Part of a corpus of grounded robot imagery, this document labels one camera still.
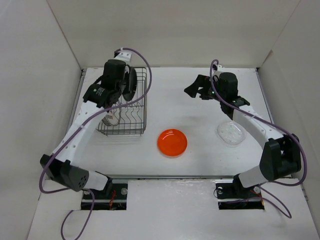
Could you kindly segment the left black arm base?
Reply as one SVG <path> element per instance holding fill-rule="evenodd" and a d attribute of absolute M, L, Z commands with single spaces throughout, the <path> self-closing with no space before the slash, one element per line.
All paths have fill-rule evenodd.
<path fill-rule="evenodd" d="M 107 192 L 91 190 L 94 194 L 93 210 L 125 211 L 127 209 L 128 181 L 116 180 Z"/>

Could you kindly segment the orange plate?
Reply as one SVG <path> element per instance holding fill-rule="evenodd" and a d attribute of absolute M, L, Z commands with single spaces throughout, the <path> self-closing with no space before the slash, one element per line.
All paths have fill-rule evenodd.
<path fill-rule="evenodd" d="M 181 156 L 188 147 L 186 135 L 175 128 L 164 130 L 157 138 L 157 148 L 161 154 L 169 158 Z"/>

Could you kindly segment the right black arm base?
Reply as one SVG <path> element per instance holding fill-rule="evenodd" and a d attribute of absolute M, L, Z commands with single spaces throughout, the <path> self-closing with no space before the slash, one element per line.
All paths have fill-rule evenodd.
<path fill-rule="evenodd" d="M 232 182 L 215 183 L 214 194 L 219 210 L 264 210 L 261 189 L 258 185 L 236 189 Z"/>

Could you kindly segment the white plate red characters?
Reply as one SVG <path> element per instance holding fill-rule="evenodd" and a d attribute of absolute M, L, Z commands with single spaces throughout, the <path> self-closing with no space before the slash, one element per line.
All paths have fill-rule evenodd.
<path fill-rule="evenodd" d="M 121 108 L 115 108 L 106 113 L 105 118 L 108 122 L 107 126 L 117 126 L 121 120 Z"/>

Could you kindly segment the green rimmed white plate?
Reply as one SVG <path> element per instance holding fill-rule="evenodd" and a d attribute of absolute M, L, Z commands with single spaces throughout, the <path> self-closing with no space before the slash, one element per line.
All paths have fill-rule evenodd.
<path fill-rule="evenodd" d="M 102 120 L 101 120 L 101 122 L 104 124 L 104 125 L 108 125 L 108 121 L 107 121 L 107 119 L 106 119 L 106 117 L 104 117 Z"/>

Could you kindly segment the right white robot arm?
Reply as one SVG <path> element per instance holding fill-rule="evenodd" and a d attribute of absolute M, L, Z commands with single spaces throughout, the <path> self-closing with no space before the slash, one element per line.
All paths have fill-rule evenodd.
<path fill-rule="evenodd" d="M 252 192 L 258 185 L 301 170 L 301 154 L 297 145 L 299 139 L 258 120 L 259 116 L 250 103 L 239 96 L 238 79 L 234 73 L 222 72 L 212 79 L 200 74 L 184 92 L 191 98 L 199 96 L 202 100 L 219 101 L 222 112 L 243 127 L 262 148 L 257 166 L 236 174 L 232 182 L 216 184 L 218 199 L 252 198 Z"/>

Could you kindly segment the black small plate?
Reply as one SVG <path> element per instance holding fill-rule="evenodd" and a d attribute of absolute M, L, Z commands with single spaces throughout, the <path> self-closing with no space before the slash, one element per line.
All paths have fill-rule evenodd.
<path fill-rule="evenodd" d="M 130 102 L 134 98 L 137 90 L 137 72 L 134 67 L 129 66 L 129 71 L 125 73 L 124 80 L 126 85 L 122 96 L 126 102 Z"/>

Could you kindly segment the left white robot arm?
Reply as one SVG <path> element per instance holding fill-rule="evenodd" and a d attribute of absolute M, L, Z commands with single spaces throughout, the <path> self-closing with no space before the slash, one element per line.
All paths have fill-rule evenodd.
<path fill-rule="evenodd" d="M 44 154 L 40 159 L 43 170 L 39 189 L 42 193 L 46 192 L 43 180 L 48 176 L 64 189 L 94 190 L 102 199 L 111 195 L 111 178 L 81 168 L 82 154 L 106 113 L 118 106 L 119 98 L 127 101 L 133 98 L 136 79 L 130 60 L 114 57 L 104 64 L 102 75 L 84 93 L 78 114 L 60 144 L 51 155 Z"/>

